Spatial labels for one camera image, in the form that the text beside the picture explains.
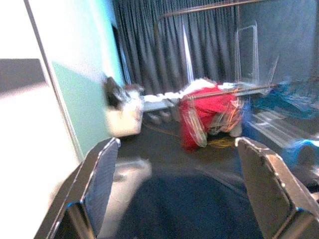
white wall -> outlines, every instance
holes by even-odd
[[[22,0],[0,1],[0,59],[39,58],[40,51]]]
[[[0,33],[0,59],[40,58],[22,0],[0,1]],[[1,238],[33,238],[52,190],[78,164],[45,82],[0,94],[0,145]]]
[[[122,83],[111,4],[102,0],[29,0],[47,56],[93,81]]]

metal rod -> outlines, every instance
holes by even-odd
[[[309,82],[312,82],[312,81],[319,81],[319,77],[318,76],[311,77]],[[292,85],[292,84],[302,84],[302,83],[304,83],[304,82],[294,81],[294,82],[290,82],[290,85]],[[279,85],[280,85],[280,83],[279,84],[271,84],[271,85],[251,87],[249,89],[242,89],[242,90],[236,89],[236,90],[218,92],[218,93],[207,93],[207,94],[202,94],[202,95],[197,95],[197,96],[183,98],[181,101],[190,101],[190,100],[203,99],[203,98],[209,98],[209,97],[214,97],[214,96],[223,96],[223,95],[236,94],[236,93],[245,93],[245,92],[250,92],[250,91],[269,89],[269,88],[273,88],[273,87],[276,87],[276,86],[279,86]]]
[[[223,2],[217,2],[217,3],[211,3],[211,4],[201,5],[201,6],[185,8],[185,9],[181,9],[178,11],[168,12],[168,13],[161,15],[156,20],[156,22],[154,24],[154,31],[158,31],[159,22],[166,17],[183,15],[183,14],[188,14],[188,13],[192,13],[192,12],[207,11],[207,10],[212,10],[212,9],[216,9],[216,8],[221,8],[221,7],[230,7],[230,6],[237,6],[237,5],[242,5],[242,4],[262,2],[262,1],[270,1],[270,0],[223,1]]]

blue fabric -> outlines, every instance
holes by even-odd
[[[319,165],[319,148],[314,145],[313,140],[301,139],[293,142],[291,148],[285,148],[280,152],[280,156],[285,159],[285,163],[288,167],[295,167],[298,165],[299,152],[306,146],[311,147],[314,150],[315,165]]]
[[[136,192],[119,239],[259,239],[247,197],[203,176],[158,176]]]
[[[84,204],[95,236],[101,230],[109,201],[118,147],[118,143],[113,141],[107,149],[101,151],[101,155],[99,155],[100,159],[94,172],[94,178],[85,195]]]
[[[254,102],[254,107],[265,110],[280,109],[281,114],[310,119],[318,115],[318,110],[312,104],[318,100],[317,83],[301,81],[300,84],[292,84],[285,81],[273,88],[265,97]]]

yellow cable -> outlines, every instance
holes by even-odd
[[[220,139],[214,139],[208,142],[208,145],[214,148],[227,148],[234,146],[234,139],[231,137],[223,137]]]
[[[173,134],[173,133],[171,133],[171,132],[169,132],[169,131],[167,131],[167,130],[160,129],[160,128],[156,128],[156,127],[151,126],[151,125],[148,125],[148,124],[146,124],[146,123],[144,123],[144,122],[142,122],[142,124],[145,125],[147,128],[150,128],[150,129],[152,129],[152,130],[154,130],[154,131],[161,132],[161,133],[165,133],[165,134],[168,134],[168,135],[175,136],[175,137],[179,138],[178,135]]]

curtain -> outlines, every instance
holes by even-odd
[[[234,7],[164,18],[158,24],[158,38],[154,32],[156,20],[165,13],[219,1],[114,0],[132,83],[144,86],[146,94],[157,94],[181,90],[191,74],[232,82]]]
[[[317,7],[317,0],[271,0],[240,6],[243,26],[251,21],[258,25],[260,85],[268,83],[277,57],[273,83],[285,76],[301,80],[316,75]],[[241,61],[252,65],[251,58]]]

